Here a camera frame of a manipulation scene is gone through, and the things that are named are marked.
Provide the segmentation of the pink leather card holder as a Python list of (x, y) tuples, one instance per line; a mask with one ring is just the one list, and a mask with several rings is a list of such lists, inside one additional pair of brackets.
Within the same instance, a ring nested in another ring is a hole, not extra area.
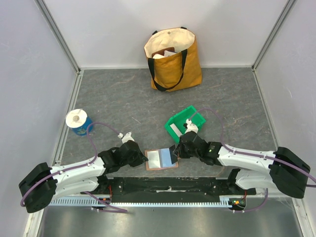
[(171, 163), (169, 148), (145, 150), (145, 156), (148, 158), (146, 162), (146, 170), (164, 170), (177, 168), (178, 162)]

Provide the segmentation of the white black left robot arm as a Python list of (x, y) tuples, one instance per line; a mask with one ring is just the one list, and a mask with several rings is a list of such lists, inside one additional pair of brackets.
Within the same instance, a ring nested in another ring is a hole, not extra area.
[(138, 144), (129, 140), (77, 163), (52, 167), (40, 163), (18, 185), (20, 204), (28, 213), (35, 213), (61, 197), (93, 191), (103, 194), (109, 187), (107, 174), (126, 165), (139, 166), (147, 160)]

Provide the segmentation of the green plastic bin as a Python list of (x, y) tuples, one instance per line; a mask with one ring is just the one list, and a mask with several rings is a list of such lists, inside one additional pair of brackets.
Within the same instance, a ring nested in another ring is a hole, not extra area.
[[(184, 123), (186, 122), (186, 119), (189, 119), (195, 112), (196, 108), (193, 105), (188, 106), (184, 110), (180, 111), (176, 115), (172, 116), (165, 124), (164, 128), (169, 133), (169, 135), (172, 137), (172, 139), (175, 141), (175, 143), (179, 143), (180, 137), (178, 137), (174, 131), (171, 129), (170, 125), (175, 124), (178, 129), (181, 131), (182, 135), (185, 133), (185, 127)], [(197, 113), (193, 116), (192, 122), (198, 127), (198, 129), (201, 129), (204, 123), (206, 122), (205, 118), (200, 114)]]

